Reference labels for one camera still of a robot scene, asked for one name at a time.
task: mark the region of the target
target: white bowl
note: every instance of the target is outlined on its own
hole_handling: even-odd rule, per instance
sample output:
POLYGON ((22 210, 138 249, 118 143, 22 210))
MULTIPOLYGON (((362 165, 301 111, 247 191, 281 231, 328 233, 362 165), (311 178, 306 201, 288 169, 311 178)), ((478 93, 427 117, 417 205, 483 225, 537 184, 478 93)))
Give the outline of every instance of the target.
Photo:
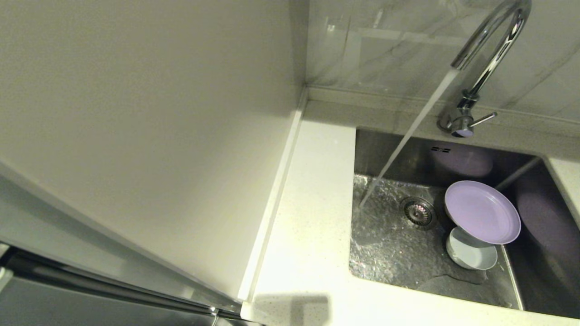
POLYGON ((451 259, 466 269, 486 270, 498 261, 494 245, 470 236, 460 227, 451 230, 446 248, 451 259))

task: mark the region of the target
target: quartz countertop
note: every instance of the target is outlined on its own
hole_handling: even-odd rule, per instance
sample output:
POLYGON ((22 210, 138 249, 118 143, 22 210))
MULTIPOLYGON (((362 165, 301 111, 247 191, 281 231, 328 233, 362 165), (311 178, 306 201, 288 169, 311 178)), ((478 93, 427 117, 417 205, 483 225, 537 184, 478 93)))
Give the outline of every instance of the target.
MULTIPOLYGON (((242 316, 267 325, 580 325, 362 280, 349 272, 356 128, 404 133, 411 113, 311 101, 295 144, 251 302, 242 316)), ((428 116, 414 136, 454 141, 428 116)), ((482 126, 464 143, 543 157, 580 220, 580 139, 533 128, 482 126)))

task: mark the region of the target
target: marble tile backsplash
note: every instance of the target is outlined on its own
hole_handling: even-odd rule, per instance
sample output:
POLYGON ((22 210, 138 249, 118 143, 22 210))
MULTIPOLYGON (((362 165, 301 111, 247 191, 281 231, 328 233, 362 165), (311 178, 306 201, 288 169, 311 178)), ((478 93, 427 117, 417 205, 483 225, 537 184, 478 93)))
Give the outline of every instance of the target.
MULTIPOLYGON (((307 83, 427 99, 501 0, 311 0, 307 83)), ((535 0, 480 105, 580 122, 579 0, 535 0)), ((507 24, 442 99, 454 103, 507 24)))

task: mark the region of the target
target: faucet handle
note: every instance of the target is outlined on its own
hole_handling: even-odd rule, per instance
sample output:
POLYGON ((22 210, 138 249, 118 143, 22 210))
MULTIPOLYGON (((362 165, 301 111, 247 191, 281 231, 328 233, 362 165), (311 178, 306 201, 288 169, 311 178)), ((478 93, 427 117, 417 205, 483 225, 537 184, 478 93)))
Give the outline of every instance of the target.
POLYGON ((491 119, 497 117, 497 115, 498 115, 497 112, 490 113, 490 114, 486 115, 485 117, 482 117, 482 118, 479 118, 479 119, 473 121, 472 123, 469 124, 468 127, 473 128, 477 125, 480 125, 488 120, 491 120, 491 119))

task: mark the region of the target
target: faucet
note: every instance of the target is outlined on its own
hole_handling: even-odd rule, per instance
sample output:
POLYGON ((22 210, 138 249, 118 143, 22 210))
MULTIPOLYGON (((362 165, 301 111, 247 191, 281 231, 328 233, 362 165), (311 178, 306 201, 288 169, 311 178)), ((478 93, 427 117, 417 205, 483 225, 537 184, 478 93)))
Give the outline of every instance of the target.
POLYGON ((465 69, 499 25, 509 16, 513 17, 502 41, 495 49, 495 54, 479 75, 475 84, 470 89, 464 89, 462 92, 463 98, 457 106, 445 113, 439 120, 438 125, 441 129, 451 133, 455 137, 471 137, 473 136, 473 127, 498 115, 497 112, 494 112, 474 121, 471 110, 479 100, 481 87, 487 82, 487 79, 495 71, 518 35, 520 35, 524 24, 528 20, 531 9, 531 0, 506 0, 502 2, 485 18, 475 33, 465 43, 463 49, 461 49, 455 60, 451 63, 451 67, 458 70, 465 69))

